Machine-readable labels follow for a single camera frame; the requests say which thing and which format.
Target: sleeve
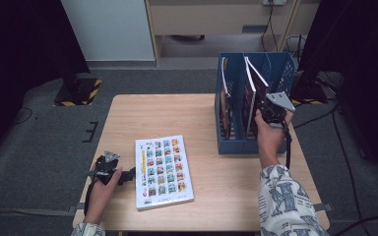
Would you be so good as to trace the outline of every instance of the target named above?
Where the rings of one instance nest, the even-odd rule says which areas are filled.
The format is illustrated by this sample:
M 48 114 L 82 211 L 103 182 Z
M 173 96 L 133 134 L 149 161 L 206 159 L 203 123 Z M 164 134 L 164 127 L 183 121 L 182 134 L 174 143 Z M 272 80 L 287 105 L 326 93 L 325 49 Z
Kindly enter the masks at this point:
M 283 165 L 272 165 L 260 174 L 259 217 L 261 235 L 329 236 L 303 187 Z
M 105 231 L 97 224 L 80 223 L 73 229 L 71 236 L 105 236 Z

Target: picture book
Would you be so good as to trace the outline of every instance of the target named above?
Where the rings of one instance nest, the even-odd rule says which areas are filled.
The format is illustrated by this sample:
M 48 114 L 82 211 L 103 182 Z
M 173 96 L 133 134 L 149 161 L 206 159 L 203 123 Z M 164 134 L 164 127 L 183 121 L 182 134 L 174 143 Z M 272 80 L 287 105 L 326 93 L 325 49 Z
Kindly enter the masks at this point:
M 244 135 L 245 139 L 248 139 L 249 133 L 251 132 L 250 126 L 251 126 L 251 121 L 254 119 L 255 111 L 253 114 L 254 110 L 254 100 L 256 97 L 256 88 L 254 87 L 253 84 L 253 79 L 250 74 L 249 70 L 249 64 L 248 64 L 248 57 L 244 57 L 245 60 L 245 74 L 247 75 L 246 82 L 244 85 L 244 93 L 243 93 L 243 103 L 242 103 L 242 123 L 244 127 Z
M 247 75 L 251 78 L 254 88 L 256 89 L 256 97 L 252 107 L 252 117 L 250 118 L 250 130 L 254 136 L 257 135 L 257 125 L 254 121 L 256 115 L 256 109 L 258 108 L 258 104 L 261 100 L 266 98 L 266 94 L 269 93 L 269 85 L 263 76 L 259 73 L 259 71 L 253 66 L 250 62 L 248 57 L 245 57 L 246 67 L 247 67 Z
M 137 210 L 194 201 L 182 136 L 136 141 Z
M 220 119 L 222 121 L 223 136 L 226 140 L 229 140 L 231 133 L 232 111 L 229 106 L 229 98 L 231 94 L 228 91 L 228 87 L 225 80 L 225 65 L 227 59 L 222 57 L 220 64 L 220 72 L 222 76 L 222 86 L 220 90 Z

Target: white cabinet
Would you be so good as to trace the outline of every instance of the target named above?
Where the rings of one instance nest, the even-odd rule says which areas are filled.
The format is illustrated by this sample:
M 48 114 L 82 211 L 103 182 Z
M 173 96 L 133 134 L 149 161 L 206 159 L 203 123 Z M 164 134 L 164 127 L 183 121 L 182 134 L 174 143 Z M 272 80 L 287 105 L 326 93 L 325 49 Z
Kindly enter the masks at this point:
M 155 61 L 143 0 L 62 0 L 87 61 Z

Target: person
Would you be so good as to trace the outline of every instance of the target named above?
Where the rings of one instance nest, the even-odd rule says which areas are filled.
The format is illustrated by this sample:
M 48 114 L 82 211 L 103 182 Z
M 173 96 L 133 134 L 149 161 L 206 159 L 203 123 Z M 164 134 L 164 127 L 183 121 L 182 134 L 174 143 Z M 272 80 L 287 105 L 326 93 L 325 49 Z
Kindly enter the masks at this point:
M 293 113 L 284 118 L 289 125 Z M 295 181 L 289 170 L 279 163 L 278 149 L 284 141 L 284 129 L 267 124 L 256 111 L 258 127 L 261 188 L 259 191 L 259 217 L 263 236 L 328 236 L 319 220 L 306 191 Z M 99 226 L 103 211 L 112 197 L 121 170 L 115 171 L 110 182 L 104 186 L 100 181 L 94 184 L 90 205 L 84 222 L 78 224 L 72 236 L 104 235 Z
M 289 125 L 293 113 L 287 112 L 285 125 Z M 258 127 L 261 188 L 259 191 L 259 217 L 263 236 L 326 236 L 308 195 L 295 181 L 289 170 L 279 163 L 278 149 L 284 141 L 284 129 L 267 124 L 260 110 L 256 111 Z
M 91 191 L 88 212 L 82 223 L 75 226 L 72 236 L 93 236 L 105 235 L 103 228 L 100 227 L 103 212 L 112 198 L 113 191 L 121 177 L 122 168 L 117 168 L 109 182 L 104 185 L 100 180 L 94 182 L 94 188 Z

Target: magazine holder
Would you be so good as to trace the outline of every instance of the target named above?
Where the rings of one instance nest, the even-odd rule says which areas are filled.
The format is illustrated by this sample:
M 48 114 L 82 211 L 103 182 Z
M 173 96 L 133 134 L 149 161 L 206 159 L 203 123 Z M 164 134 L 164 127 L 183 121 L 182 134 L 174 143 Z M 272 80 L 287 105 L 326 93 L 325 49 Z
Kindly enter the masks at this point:
M 290 95 L 295 71 L 294 62 L 287 52 L 251 52 L 251 53 L 221 53 L 218 66 L 215 113 L 219 154 L 249 154 L 258 153 L 256 137 L 245 134 L 243 130 L 241 112 L 243 90 L 247 81 L 244 57 L 247 56 L 253 66 L 269 84 L 270 93 L 284 91 Z M 228 104 L 232 111 L 231 133 L 227 140 L 223 132 L 221 120 L 221 87 L 222 87 L 222 58 L 226 58 L 224 77 L 230 98 Z M 279 153 L 286 150 L 285 142 Z

